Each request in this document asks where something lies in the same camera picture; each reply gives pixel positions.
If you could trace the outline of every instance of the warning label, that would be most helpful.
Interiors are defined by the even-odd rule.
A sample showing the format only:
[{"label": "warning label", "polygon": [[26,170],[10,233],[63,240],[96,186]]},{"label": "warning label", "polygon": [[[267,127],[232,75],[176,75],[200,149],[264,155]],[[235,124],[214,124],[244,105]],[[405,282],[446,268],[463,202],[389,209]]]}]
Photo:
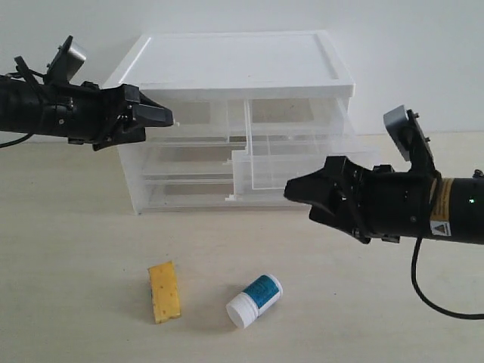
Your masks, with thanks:
[{"label": "warning label", "polygon": [[433,207],[432,214],[430,216],[431,221],[449,221],[449,204],[451,196],[451,187],[453,178],[447,178],[442,180],[442,187],[440,193],[437,196],[436,205]]},{"label": "warning label", "polygon": [[451,225],[445,221],[430,221],[430,230],[434,236],[446,236],[450,237]]}]

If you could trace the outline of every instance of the blue label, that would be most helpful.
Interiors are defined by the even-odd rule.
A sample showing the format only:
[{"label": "blue label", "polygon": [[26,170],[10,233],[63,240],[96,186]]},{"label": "blue label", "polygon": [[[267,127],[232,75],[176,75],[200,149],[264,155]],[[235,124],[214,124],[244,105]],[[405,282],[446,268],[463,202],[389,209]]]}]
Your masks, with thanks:
[{"label": "blue label", "polygon": [[269,276],[262,275],[251,283],[244,292],[254,300],[260,309],[279,292],[279,289]]}]

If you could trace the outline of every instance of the white table surface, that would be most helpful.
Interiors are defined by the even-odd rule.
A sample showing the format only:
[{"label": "white table surface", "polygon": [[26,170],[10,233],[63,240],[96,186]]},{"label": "white table surface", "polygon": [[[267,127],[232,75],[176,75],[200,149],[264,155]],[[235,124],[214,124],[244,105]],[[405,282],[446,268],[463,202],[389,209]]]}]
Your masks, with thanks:
[{"label": "white table surface", "polygon": [[[484,167],[482,137],[433,137],[442,174]],[[1,362],[482,361],[484,322],[412,290],[412,240],[365,246],[305,211],[137,217],[114,149],[26,144],[0,166]],[[170,259],[182,317],[155,325],[147,268]],[[425,241],[418,272],[432,299],[484,312],[483,266],[484,247]],[[234,329],[226,302],[265,272],[283,298]]]}]

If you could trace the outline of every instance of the white plastic lid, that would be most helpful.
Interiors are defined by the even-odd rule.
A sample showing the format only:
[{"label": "white plastic lid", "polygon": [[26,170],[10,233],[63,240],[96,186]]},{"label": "white plastic lid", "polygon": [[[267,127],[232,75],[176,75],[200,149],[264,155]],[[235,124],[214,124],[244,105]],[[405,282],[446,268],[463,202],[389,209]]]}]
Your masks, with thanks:
[{"label": "white plastic lid", "polygon": [[240,329],[251,325],[259,316],[257,305],[246,293],[239,293],[226,308],[228,316]]}]

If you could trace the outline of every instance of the plastic container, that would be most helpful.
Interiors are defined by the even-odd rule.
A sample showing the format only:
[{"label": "plastic container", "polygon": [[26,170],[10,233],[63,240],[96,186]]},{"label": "plastic container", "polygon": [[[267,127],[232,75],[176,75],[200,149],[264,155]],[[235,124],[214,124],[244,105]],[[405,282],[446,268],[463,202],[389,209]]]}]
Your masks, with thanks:
[{"label": "plastic container", "polygon": [[136,213],[182,208],[296,207],[288,179],[326,157],[375,149],[348,118],[354,82],[325,31],[147,34],[104,87],[137,85],[175,125],[119,146]]},{"label": "plastic container", "polygon": [[239,293],[226,308],[230,319],[240,329],[251,325],[282,297],[282,286],[273,275],[262,275]]}]

